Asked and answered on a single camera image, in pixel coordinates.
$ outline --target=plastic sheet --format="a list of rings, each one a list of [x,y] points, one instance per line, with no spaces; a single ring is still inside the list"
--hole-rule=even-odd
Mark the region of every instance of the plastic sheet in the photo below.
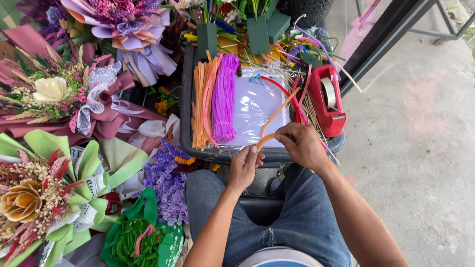
[[[279,88],[275,88],[271,82],[253,78],[259,74],[281,83],[285,89],[288,89],[288,86],[282,83],[281,77],[275,77],[255,68],[254,70],[243,68],[242,77],[236,77],[235,80],[236,94],[232,124],[237,135],[229,143],[220,143],[223,149],[240,149],[243,146],[257,144],[261,138],[262,127],[286,100],[284,93]],[[291,121],[288,106],[281,113],[282,116],[277,116],[269,123],[266,129],[267,134],[275,132]],[[284,149],[284,146],[277,140],[271,140],[265,148],[274,148],[275,151],[275,148]]]

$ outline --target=black basket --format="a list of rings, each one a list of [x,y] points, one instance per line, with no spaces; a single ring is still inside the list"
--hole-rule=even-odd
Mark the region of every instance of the black basket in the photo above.
[[[330,13],[335,0],[280,0],[281,13],[288,15],[295,21],[300,15],[306,14],[297,22],[299,27],[317,25]]]

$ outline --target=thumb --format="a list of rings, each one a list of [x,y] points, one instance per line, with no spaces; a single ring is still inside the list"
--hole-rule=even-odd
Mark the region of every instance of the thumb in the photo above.
[[[257,146],[251,146],[246,156],[246,168],[255,169],[257,154]]]
[[[284,145],[285,149],[287,149],[288,152],[291,152],[295,150],[295,143],[290,139],[288,136],[284,134],[278,134],[275,136],[275,139],[279,141],[281,144]]]

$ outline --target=metal frame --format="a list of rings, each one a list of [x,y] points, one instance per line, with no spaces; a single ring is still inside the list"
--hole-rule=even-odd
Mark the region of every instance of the metal frame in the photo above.
[[[419,30],[419,29],[409,29],[409,32],[413,33],[419,33],[423,35],[429,35],[429,36],[434,36],[438,38],[444,38],[448,40],[457,40],[459,39],[465,31],[468,29],[470,25],[475,21],[475,12],[470,16],[470,18],[465,22],[465,24],[460,28],[460,30],[457,31],[457,28],[453,21],[450,19],[449,14],[445,10],[445,8],[442,6],[442,3],[440,2],[441,0],[435,0],[435,4],[437,5],[440,14],[442,15],[442,18],[444,19],[444,22],[448,28],[449,33],[445,32],[438,32],[438,31],[426,31],[426,30]],[[358,16],[361,17],[361,0],[356,0],[356,10],[358,12]],[[366,21],[364,18],[361,19],[361,24],[364,25],[374,25],[374,22]]]
[[[345,63],[358,82],[425,14],[437,0],[393,0]],[[341,71],[341,96],[353,87]]]

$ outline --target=pavement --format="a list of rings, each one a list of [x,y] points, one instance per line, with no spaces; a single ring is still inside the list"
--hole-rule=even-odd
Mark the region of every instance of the pavement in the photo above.
[[[340,39],[337,53],[351,51],[342,43],[357,17],[353,0],[335,1],[325,21]],[[417,23],[443,27],[433,9]],[[474,59],[463,40],[434,46],[435,39],[407,33],[358,83],[364,93],[353,88],[343,98],[346,144],[336,156],[411,266],[468,267],[475,263]]]

